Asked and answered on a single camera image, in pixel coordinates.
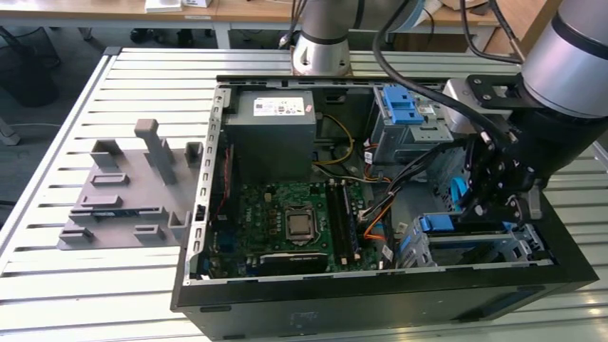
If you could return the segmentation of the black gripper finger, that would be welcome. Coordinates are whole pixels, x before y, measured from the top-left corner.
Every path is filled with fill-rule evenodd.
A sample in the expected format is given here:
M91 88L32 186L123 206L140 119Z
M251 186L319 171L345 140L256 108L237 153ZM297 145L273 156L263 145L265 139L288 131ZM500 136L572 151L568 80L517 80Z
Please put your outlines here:
M536 170L517 160L512 160L508 166L503 181L505 205L513 212L512 216L519 224L540 220L543 180L537 177Z
M468 172L468 190L459 199L460 222L480 220L489 210L492 192L497 186L500 159L488 134L469 139L465 148L464 169Z

